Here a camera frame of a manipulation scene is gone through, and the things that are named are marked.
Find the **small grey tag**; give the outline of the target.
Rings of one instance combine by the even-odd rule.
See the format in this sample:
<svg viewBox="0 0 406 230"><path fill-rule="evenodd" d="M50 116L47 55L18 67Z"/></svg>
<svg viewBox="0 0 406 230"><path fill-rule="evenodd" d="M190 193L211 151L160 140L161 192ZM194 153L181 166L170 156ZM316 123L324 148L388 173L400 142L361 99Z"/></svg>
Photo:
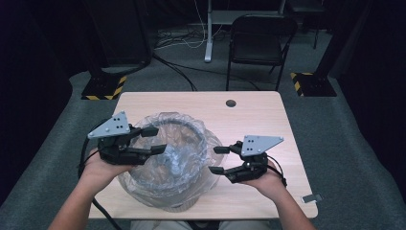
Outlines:
<svg viewBox="0 0 406 230"><path fill-rule="evenodd" d="M323 199L323 197L320 194L312 194L312 195L302 196L302 202L303 203L319 202L322 199Z"/></svg>

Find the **person's right hand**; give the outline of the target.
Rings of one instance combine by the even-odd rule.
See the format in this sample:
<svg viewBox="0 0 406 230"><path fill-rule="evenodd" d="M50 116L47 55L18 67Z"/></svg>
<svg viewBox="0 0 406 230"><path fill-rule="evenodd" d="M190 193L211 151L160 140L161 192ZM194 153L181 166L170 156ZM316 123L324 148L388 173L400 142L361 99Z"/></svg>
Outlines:
<svg viewBox="0 0 406 230"><path fill-rule="evenodd" d="M254 187L262 195L273 201L281 201L285 199L287 194L287 190L283 186L280 176L270 169L260 178L243 181L243 184Z"/></svg>

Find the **striped black stand base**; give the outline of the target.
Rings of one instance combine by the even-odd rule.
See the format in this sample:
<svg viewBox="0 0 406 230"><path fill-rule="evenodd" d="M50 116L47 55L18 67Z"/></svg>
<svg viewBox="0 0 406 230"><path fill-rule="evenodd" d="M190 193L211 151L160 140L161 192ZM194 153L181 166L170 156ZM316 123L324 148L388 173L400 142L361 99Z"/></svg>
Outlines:
<svg viewBox="0 0 406 230"><path fill-rule="evenodd" d="M116 100L121 94L127 76L107 76L92 78L84 87L81 98L83 100Z"/></svg>
<svg viewBox="0 0 406 230"><path fill-rule="evenodd" d="M336 97L328 79L318 78L313 73L291 73L294 88L300 97Z"/></svg>

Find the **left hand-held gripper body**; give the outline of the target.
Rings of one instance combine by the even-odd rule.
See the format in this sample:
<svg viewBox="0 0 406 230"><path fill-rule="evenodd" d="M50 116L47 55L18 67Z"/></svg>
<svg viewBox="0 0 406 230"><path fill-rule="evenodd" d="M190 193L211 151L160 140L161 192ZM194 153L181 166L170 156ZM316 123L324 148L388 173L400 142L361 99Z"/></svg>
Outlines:
<svg viewBox="0 0 406 230"><path fill-rule="evenodd" d="M112 165L144 165L146 156L142 150L129 146L131 140L142 133L127 120L124 111L113 115L92 129L88 139L98 141L98 150L103 161Z"/></svg>

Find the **black folding chair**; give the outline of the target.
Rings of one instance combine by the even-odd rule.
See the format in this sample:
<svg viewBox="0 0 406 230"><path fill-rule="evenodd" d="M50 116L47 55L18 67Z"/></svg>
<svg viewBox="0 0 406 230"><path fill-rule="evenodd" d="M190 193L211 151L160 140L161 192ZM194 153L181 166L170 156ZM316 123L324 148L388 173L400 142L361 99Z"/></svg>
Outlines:
<svg viewBox="0 0 406 230"><path fill-rule="evenodd" d="M246 14L235 19L230 32L226 90L230 88L233 63L270 66L269 74L279 67L275 82L278 90L297 30L296 20L284 15Z"/></svg>

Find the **white desk frame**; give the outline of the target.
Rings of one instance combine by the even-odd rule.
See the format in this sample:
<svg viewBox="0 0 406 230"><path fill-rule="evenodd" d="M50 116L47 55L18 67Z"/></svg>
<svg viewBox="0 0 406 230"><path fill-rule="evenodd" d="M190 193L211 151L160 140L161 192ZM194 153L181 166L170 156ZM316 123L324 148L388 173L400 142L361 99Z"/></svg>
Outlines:
<svg viewBox="0 0 406 230"><path fill-rule="evenodd" d="M213 0L207 0L207 40L206 40L206 51L204 56L204 61L209 63L212 61L212 52L214 45L214 31L213 25L231 25L235 19L245 14L259 13L259 14L270 14L270 15L282 15L284 12L286 0L277 0L278 8L274 11L248 11L248 10L214 10Z"/></svg>

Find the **clear plastic bag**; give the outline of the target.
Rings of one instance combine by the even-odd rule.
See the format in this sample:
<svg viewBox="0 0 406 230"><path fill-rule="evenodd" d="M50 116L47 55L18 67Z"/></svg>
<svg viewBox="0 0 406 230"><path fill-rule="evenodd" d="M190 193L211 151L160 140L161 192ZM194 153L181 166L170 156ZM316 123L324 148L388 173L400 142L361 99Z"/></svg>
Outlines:
<svg viewBox="0 0 406 230"><path fill-rule="evenodd" d="M158 134L134 138L131 147L164 145L166 149L118 176L132 197L149 207L184 212L216 186L219 177L210 168L221 166L225 156L214 152L222 143L202 121L178 112L161 112L145 117L136 126L156 127Z"/></svg>

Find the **person's left hand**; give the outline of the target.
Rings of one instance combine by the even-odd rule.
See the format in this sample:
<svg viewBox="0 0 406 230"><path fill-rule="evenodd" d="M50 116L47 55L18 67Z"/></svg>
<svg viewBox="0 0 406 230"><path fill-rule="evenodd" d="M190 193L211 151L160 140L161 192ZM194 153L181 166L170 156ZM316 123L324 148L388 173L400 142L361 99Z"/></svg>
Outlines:
<svg viewBox="0 0 406 230"><path fill-rule="evenodd" d="M112 165L103 161L97 149L92 149L84 164L81 181L102 190L119 174L129 172L134 165Z"/></svg>

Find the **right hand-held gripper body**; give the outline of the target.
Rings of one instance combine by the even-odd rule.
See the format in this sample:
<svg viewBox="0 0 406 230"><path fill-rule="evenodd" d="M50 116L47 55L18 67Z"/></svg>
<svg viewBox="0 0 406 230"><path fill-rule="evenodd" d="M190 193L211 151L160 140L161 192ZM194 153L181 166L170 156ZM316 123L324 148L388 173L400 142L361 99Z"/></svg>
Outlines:
<svg viewBox="0 0 406 230"><path fill-rule="evenodd" d="M284 182L281 165L266 153L282 141L281 136L245 135L242 141L236 141L229 146L230 152L237 154L243 161L242 165L224 170L223 175L232 183L239 183L258 179L270 169Z"/></svg>

